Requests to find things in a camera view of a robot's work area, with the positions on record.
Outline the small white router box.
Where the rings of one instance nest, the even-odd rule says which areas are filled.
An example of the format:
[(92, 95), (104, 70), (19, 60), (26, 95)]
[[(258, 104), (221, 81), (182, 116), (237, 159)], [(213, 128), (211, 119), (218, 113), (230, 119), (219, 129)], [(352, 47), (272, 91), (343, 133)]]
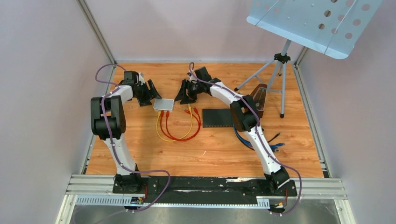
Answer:
[(173, 99), (156, 99), (153, 105), (155, 111), (173, 111), (174, 100)]

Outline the black network switch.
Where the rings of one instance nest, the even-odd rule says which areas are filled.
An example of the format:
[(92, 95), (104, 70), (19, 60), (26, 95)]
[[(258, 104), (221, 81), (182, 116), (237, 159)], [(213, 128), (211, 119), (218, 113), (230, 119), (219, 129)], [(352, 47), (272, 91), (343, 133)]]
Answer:
[(202, 126), (210, 127), (233, 127), (230, 109), (203, 109)]

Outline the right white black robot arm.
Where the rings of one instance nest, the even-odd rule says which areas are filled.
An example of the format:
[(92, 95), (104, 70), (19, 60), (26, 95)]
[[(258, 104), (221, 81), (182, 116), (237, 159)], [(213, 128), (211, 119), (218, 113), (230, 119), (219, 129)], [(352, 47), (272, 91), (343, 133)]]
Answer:
[(228, 105), (236, 130), (247, 136), (260, 159), (264, 176), (268, 180), (267, 190), (273, 195), (280, 194), (284, 191), (285, 184), (290, 181), (290, 176), (276, 159), (264, 137), (253, 97), (243, 96), (229, 89), (218, 78), (212, 78), (205, 66), (195, 70), (193, 68), (194, 63), (191, 62), (188, 79), (182, 81), (175, 101), (179, 101), (180, 104), (192, 104), (196, 102), (198, 94), (207, 93)]

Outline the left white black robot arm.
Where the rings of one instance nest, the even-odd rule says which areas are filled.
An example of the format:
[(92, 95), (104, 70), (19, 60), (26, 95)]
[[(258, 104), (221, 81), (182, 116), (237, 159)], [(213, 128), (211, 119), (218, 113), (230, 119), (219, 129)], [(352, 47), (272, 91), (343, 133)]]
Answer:
[(141, 72), (125, 71), (123, 80), (112, 91), (91, 99), (91, 130), (111, 152), (116, 165), (115, 186), (137, 193), (143, 187), (143, 180), (127, 147), (127, 123), (123, 108), (127, 101), (134, 98), (140, 106), (148, 106), (153, 99), (162, 97), (151, 79), (145, 80)]

